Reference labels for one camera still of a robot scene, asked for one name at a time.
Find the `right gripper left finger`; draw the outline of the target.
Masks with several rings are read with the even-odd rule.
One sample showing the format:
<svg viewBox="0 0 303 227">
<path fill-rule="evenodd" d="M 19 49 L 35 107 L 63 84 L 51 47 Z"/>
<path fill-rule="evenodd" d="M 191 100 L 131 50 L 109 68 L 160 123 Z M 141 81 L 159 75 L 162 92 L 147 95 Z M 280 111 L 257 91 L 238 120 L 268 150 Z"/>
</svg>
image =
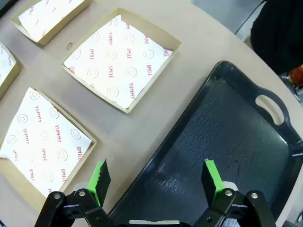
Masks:
<svg viewBox="0 0 303 227">
<path fill-rule="evenodd" d="M 80 218 L 89 227 L 114 227 L 102 208 L 110 182 L 107 161 L 98 162 L 86 187 L 69 195 L 59 191 L 48 195 L 34 227 L 72 227 Z"/>
</svg>

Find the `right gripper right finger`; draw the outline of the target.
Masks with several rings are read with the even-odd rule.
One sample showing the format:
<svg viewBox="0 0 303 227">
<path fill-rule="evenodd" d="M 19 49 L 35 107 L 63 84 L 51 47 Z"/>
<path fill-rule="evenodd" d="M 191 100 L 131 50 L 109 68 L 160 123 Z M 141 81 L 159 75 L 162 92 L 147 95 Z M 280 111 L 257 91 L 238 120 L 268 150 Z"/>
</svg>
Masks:
<svg viewBox="0 0 303 227">
<path fill-rule="evenodd" d="M 237 220 L 240 227 L 276 227 L 264 194 L 243 195 L 225 187 L 213 160 L 204 160 L 201 180 L 208 208 L 194 227 L 221 227 L 227 218 Z"/>
</svg>

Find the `white smiley print paper liner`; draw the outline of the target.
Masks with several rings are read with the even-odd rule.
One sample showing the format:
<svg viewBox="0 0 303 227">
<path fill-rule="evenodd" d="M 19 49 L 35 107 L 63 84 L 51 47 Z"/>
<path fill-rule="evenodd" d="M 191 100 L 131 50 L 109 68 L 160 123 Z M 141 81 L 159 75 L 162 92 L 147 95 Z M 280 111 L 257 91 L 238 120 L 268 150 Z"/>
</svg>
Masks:
<svg viewBox="0 0 303 227">
<path fill-rule="evenodd" d="M 38 43 L 85 0 L 40 0 L 17 16 L 16 27 Z"/>
<path fill-rule="evenodd" d="M 16 61 L 6 51 L 5 46 L 0 44 L 0 86 L 3 84 L 6 77 L 9 75 Z"/>
<path fill-rule="evenodd" d="M 63 64 L 94 93 L 128 112 L 172 53 L 117 15 Z"/>
<path fill-rule="evenodd" d="M 60 191 L 92 140 L 38 91 L 28 88 L 0 157 L 9 159 L 42 195 Z"/>
</svg>

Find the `brown plastic serving tray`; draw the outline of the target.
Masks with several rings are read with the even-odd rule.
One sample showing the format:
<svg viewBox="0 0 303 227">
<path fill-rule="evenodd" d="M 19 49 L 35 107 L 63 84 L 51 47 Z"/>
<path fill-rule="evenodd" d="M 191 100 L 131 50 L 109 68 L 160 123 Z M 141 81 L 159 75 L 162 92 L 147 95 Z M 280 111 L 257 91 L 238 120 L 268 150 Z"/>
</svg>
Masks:
<svg viewBox="0 0 303 227">
<path fill-rule="evenodd" d="M 18 0 L 0 0 L 0 18 L 4 16 Z"/>
</svg>

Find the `person in black cardigan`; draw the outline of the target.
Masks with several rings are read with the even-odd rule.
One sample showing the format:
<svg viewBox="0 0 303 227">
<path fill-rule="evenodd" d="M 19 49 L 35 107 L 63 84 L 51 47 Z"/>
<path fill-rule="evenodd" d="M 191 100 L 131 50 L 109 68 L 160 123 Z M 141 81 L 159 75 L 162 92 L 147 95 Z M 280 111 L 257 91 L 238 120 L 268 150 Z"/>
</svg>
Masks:
<svg viewBox="0 0 303 227">
<path fill-rule="evenodd" d="M 250 41 L 277 75 L 303 65 L 303 0 L 266 0 Z"/>
</svg>

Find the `black plastic serving tray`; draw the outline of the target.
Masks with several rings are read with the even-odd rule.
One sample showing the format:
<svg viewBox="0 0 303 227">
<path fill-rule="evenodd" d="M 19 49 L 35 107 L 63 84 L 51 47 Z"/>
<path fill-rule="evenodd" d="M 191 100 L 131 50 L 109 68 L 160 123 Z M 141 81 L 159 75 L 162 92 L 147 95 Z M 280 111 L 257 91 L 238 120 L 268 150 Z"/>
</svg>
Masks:
<svg viewBox="0 0 303 227">
<path fill-rule="evenodd" d="M 283 101 L 228 61 L 215 65 L 153 157 L 109 215 L 195 223 L 207 208 L 205 159 L 241 193 L 261 191 L 274 219 L 303 164 L 303 139 Z"/>
</svg>

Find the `orange bag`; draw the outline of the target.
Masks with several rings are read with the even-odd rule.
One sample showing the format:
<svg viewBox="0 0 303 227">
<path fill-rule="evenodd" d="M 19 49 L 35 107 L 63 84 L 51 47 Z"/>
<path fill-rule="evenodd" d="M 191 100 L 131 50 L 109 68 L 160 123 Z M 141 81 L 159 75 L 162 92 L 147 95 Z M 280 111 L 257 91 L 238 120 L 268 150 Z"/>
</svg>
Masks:
<svg viewBox="0 0 303 227">
<path fill-rule="evenodd" d="M 303 65 L 299 66 L 288 73 L 289 81 L 294 87 L 299 87 L 303 84 Z"/>
</svg>

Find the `kraft cardboard box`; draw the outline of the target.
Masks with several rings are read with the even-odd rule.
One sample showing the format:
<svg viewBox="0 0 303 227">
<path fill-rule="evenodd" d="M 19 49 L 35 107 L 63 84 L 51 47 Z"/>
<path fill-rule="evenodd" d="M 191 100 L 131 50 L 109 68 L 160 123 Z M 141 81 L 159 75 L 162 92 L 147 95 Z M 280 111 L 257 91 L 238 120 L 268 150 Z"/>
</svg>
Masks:
<svg viewBox="0 0 303 227">
<path fill-rule="evenodd" d="M 29 7 L 33 6 L 40 0 L 29 0 L 26 2 L 26 4 L 21 8 L 11 19 L 11 22 L 14 24 L 16 27 L 16 22 L 17 22 L 17 16 L 20 15 L 22 12 L 24 12 L 26 9 Z M 59 25 L 55 26 L 42 40 L 40 40 L 38 43 L 34 43 L 40 45 L 40 46 L 45 46 L 47 45 L 67 24 L 69 24 L 76 16 L 78 16 L 82 11 L 84 11 L 91 3 L 92 0 L 85 0 L 84 3 L 82 3 L 78 8 L 76 8 L 72 13 L 70 13 L 67 17 L 65 17 Z"/>
<path fill-rule="evenodd" d="M 0 100 L 2 99 L 2 97 L 4 96 L 10 85 L 12 84 L 12 82 L 15 80 L 15 78 L 21 71 L 21 64 L 19 60 L 14 57 L 14 55 L 10 52 L 10 50 L 6 46 L 5 49 L 10 53 L 11 57 L 16 61 L 16 64 L 11 70 L 11 72 L 9 73 L 9 75 L 4 80 L 3 84 L 0 86 Z"/>
<path fill-rule="evenodd" d="M 70 120 L 77 128 L 79 128 L 85 135 L 87 135 L 92 143 L 89 146 L 89 149 L 86 151 L 84 156 L 80 159 L 72 173 L 69 175 L 67 181 L 63 184 L 61 192 L 65 191 L 68 185 L 71 183 L 77 172 L 80 170 L 81 166 L 84 164 L 92 150 L 96 145 L 96 140 L 79 124 L 77 123 L 67 112 L 65 112 L 58 104 L 56 104 L 49 97 L 44 95 L 42 92 L 38 91 L 43 97 L 45 97 L 51 104 L 53 104 L 60 113 L 63 114 L 68 120 Z M 4 142 L 5 137 L 0 143 L 0 148 Z M 45 202 L 47 196 L 41 194 L 41 192 L 36 189 L 25 177 L 24 175 L 16 168 L 16 166 L 6 158 L 0 157 L 0 172 L 6 177 L 9 183 L 16 189 L 16 191 L 36 210 L 40 210 Z"/>
<path fill-rule="evenodd" d="M 69 57 L 75 49 L 79 47 L 80 44 L 82 44 L 87 38 L 89 38 L 94 32 L 96 32 L 99 28 L 101 28 L 103 25 L 105 25 L 107 22 L 109 22 L 111 19 L 113 19 L 115 16 L 121 15 L 122 20 L 134 28 L 140 30 L 142 33 L 150 37 L 153 41 L 155 41 L 157 44 L 161 45 L 162 47 L 171 50 L 173 53 L 169 57 L 169 59 L 165 62 L 164 66 L 161 67 L 161 69 L 156 73 L 155 77 L 148 83 L 146 88 L 143 89 L 143 91 L 139 94 L 139 96 L 136 98 L 135 102 L 131 105 L 130 111 L 124 111 L 120 107 L 118 107 L 116 104 L 110 102 L 108 99 L 105 99 L 98 94 L 94 93 L 93 89 L 90 88 L 87 84 L 83 83 L 81 80 L 79 80 L 77 77 L 75 77 L 65 66 L 64 61 Z M 173 56 L 175 55 L 176 51 L 178 50 L 181 42 L 166 32 L 165 30 L 161 29 L 157 25 L 153 24 L 152 22 L 142 18 L 141 16 L 138 16 L 124 8 L 116 8 L 114 11 L 112 11 L 110 14 L 107 14 L 105 17 L 103 17 L 101 20 L 98 21 L 96 25 L 94 25 L 89 33 L 85 35 L 80 42 L 75 45 L 75 47 L 71 50 L 71 52 L 68 54 L 68 56 L 62 61 L 61 66 L 78 82 L 80 82 L 84 87 L 86 87 L 88 90 L 90 90 L 95 95 L 99 96 L 104 101 L 108 102 L 109 104 L 113 105 L 117 109 L 125 112 L 130 113 L 134 107 L 138 104 L 138 102 L 142 99 L 142 97 L 145 95 L 145 93 L 149 90 L 149 88 L 153 85 L 153 83 L 156 81 L 156 79 L 159 77 L 159 75 L 163 72 L 165 67 L 169 64 L 169 62 L 172 60 Z"/>
</svg>

